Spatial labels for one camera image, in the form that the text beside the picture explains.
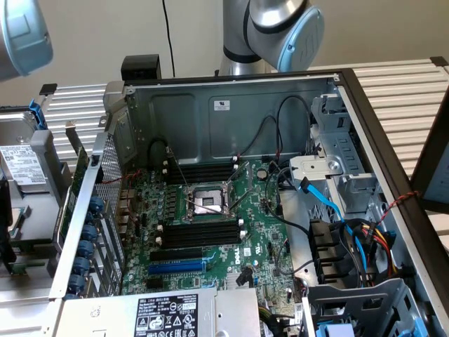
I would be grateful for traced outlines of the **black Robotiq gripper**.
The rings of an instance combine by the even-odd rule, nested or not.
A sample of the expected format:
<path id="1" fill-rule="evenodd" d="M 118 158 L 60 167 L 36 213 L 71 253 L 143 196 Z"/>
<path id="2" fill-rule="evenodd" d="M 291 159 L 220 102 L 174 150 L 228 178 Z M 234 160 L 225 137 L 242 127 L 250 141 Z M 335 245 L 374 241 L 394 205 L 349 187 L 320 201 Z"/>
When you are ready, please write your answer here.
<path id="1" fill-rule="evenodd" d="M 16 261 L 16 255 L 10 243 L 8 227 L 12 225 L 13 214 L 8 181 L 1 179 L 1 262 L 9 274 L 13 272 L 11 263 Z"/>

